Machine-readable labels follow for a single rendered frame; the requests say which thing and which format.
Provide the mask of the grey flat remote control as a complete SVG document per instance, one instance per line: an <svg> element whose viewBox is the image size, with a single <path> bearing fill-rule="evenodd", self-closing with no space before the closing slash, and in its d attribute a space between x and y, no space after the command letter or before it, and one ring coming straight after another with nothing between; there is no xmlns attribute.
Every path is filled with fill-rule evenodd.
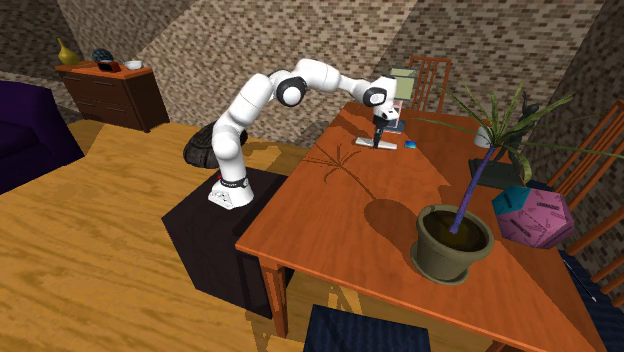
<svg viewBox="0 0 624 352"><path fill-rule="evenodd" d="M383 140L379 140L378 142L375 142L373 139L370 139L370 138L357 137L355 140L355 143L360 146L366 146L366 147L371 147L371 148L376 148L376 149L387 149L387 150L397 149L396 144L386 142Z"/></svg>

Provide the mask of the pale green box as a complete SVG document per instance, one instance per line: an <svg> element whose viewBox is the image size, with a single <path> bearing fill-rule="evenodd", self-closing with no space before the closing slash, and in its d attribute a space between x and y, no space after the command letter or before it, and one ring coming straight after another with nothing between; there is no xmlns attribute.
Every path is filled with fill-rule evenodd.
<svg viewBox="0 0 624 352"><path fill-rule="evenodd" d="M416 70L412 68L392 68L390 75L397 81L395 98L410 101L414 90Z"/></svg>

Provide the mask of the wooden chair with slatted back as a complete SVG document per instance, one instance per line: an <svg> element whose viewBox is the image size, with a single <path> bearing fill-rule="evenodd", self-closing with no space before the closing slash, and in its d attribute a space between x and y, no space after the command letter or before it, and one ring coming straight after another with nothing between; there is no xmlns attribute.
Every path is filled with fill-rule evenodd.
<svg viewBox="0 0 624 352"><path fill-rule="evenodd" d="M624 99L618 99L547 183L531 180L527 186L567 197L573 210L624 151Z"/></svg>
<svg viewBox="0 0 624 352"><path fill-rule="evenodd" d="M408 67L415 69L418 73L415 80L415 93L412 99L412 109L426 111L429 95L432 91L434 79L438 68L443 66L442 92L439 94L437 112L441 113L445 98L452 60L449 58L430 58L423 56L411 56Z"/></svg>
<svg viewBox="0 0 624 352"><path fill-rule="evenodd" d="M604 286L599 286L598 283L624 265L624 254L593 275L584 269L574 255L623 219L624 206L614 211L565 251L559 251L607 352L624 352L624 313L619 309L619 306L624 305L624 293L615 299L607 296L616 287L624 284L624 272Z"/></svg>

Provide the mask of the orange wooden table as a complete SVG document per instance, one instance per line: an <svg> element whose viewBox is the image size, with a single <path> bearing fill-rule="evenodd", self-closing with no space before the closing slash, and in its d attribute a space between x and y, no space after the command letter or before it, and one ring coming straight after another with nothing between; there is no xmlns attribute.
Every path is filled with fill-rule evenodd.
<svg viewBox="0 0 624 352"><path fill-rule="evenodd" d="M456 205L480 153L474 120L404 110L393 151L360 147L372 112L347 104L237 241L258 258L278 336L288 333L285 272L293 269L458 326L494 350L607 352L555 249L496 238L457 286L434 283L410 260L425 207ZM405 141L415 141L415 149Z"/></svg>

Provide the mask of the dark figure on square base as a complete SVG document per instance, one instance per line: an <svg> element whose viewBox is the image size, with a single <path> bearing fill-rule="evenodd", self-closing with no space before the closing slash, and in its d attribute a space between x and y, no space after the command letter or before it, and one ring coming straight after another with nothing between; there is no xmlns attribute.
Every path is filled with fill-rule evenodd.
<svg viewBox="0 0 624 352"><path fill-rule="evenodd" d="M538 111L538 104L527 105L527 94L526 92L523 92L522 116L520 117L518 122L522 122L530 115ZM528 128L531 128L534 125L535 122L528 125L527 128L525 128L522 132L519 132L508 138L506 141L506 145L517 151L519 144L522 141L522 138L528 132ZM505 153L508 154L511 163L503 163L499 161L505 155ZM479 158L470 159L468 161L471 176L474 176L481 162L482 159ZM517 160L513 153L508 151L508 149L506 149L505 147L501 147L494 159L488 161L478 181L478 185L502 190L508 188L509 186L524 186L521 177L522 170L523 168L521 163Z"/></svg>

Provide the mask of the potted plant in olive pot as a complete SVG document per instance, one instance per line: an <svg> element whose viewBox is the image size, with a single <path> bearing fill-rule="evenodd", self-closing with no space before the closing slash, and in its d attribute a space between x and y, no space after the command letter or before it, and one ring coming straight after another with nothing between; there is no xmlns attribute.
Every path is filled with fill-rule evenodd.
<svg viewBox="0 0 624 352"><path fill-rule="evenodd" d="M469 212L467 207L495 149L505 149L513 155L517 163L520 163L523 171L523 184L531 181L532 168L528 159L517 151L515 144L574 151L573 155L567 160L568 164L571 164L580 153L589 154L591 157L585 157L574 171L581 171L579 168L584 166L589 168L590 166L587 164L589 161L586 162L586 159L591 159L593 162L595 161L593 159L596 159L597 156L624 159L624 156L620 154L621 150L624 150L624 141L618 146L619 149L616 149L613 153L606 152L603 150L606 148L606 142L603 141L605 139L603 138L605 137L604 134L600 137L602 139L596 142L605 144L605 148L601 147L602 149L583 149L553 144L522 142L521 137L529 130L534 129L534 123L555 108L570 102L574 95L574 93L570 93L543 110L539 110L539 107L537 110L531 110L525 104L526 94L523 92L523 119L519 120L514 126L508 126L510 115L515 109L522 86L523 83L516 90L509 109L501 122L499 121L495 94L493 92L490 93L492 112L488 114L478 100L474 98L467 85L465 85L466 91L486 117L487 124L456 96L447 93L470 117L480 124L481 127L476 131L441 121L416 118L417 120L441 124L473 133L476 135L475 140L478 139L477 137L480 137L487 142L486 147L488 149L485 157L478 164L458 207L447 204L429 205L421 210L418 215L416 223L418 240L412 245L410 256L416 269L431 281L444 285L461 284L466 280L470 266L474 262L487 257L492 251L495 239L491 229L482 219Z"/></svg>

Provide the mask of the black round basket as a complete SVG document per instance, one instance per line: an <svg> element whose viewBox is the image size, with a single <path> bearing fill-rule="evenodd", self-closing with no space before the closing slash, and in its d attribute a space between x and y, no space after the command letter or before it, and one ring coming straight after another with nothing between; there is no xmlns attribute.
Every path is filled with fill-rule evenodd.
<svg viewBox="0 0 624 352"><path fill-rule="evenodd" d="M225 168L228 173L242 171L241 147L248 135L244 128L229 123L212 122L196 132L186 144L184 160L195 167Z"/></svg>

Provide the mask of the pink and teal polyhedron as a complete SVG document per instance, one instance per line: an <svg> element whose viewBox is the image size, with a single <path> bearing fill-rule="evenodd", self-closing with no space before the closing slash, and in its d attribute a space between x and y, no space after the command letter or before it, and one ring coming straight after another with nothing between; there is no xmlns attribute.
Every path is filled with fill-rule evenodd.
<svg viewBox="0 0 624 352"><path fill-rule="evenodd" d="M549 249L574 232L574 220L563 195L510 186L492 200L503 238L533 248Z"/></svg>

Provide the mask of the dark robot stand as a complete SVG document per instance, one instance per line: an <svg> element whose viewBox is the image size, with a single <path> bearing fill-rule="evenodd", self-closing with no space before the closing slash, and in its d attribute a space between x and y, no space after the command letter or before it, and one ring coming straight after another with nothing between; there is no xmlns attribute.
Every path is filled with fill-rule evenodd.
<svg viewBox="0 0 624 352"><path fill-rule="evenodd" d="M208 200L220 174L213 174L162 217L194 285L206 294L270 319L271 307L258 258L235 243L266 206L286 177L249 168L253 201L227 210Z"/></svg>

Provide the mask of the chair with dark blue seat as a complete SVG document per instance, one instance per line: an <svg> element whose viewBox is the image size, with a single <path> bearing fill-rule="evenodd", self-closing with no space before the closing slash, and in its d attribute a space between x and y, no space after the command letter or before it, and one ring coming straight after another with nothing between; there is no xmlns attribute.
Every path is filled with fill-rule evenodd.
<svg viewBox="0 0 624 352"><path fill-rule="evenodd" d="M428 330L314 305L303 352L431 352Z"/></svg>

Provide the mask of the brown chest of drawers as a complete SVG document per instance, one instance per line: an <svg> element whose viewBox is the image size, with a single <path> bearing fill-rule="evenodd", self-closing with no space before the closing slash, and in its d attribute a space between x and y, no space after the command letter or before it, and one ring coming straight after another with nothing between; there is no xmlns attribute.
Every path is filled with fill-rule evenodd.
<svg viewBox="0 0 624 352"><path fill-rule="evenodd" d="M142 62L119 63L101 48L82 61L65 45L58 57L56 71L85 119L146 133L169 121L153 70Z"/></svg>

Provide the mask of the dark purple sofa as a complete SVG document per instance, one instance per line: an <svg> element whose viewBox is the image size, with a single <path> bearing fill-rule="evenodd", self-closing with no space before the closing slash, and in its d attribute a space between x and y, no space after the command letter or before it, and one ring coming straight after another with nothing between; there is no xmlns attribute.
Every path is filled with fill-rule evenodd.
<svg viewBox="0 0 624 352"><path fill-rule="evenodd" d="M0 80L0 194L83 156L50 89Z"/></svg>

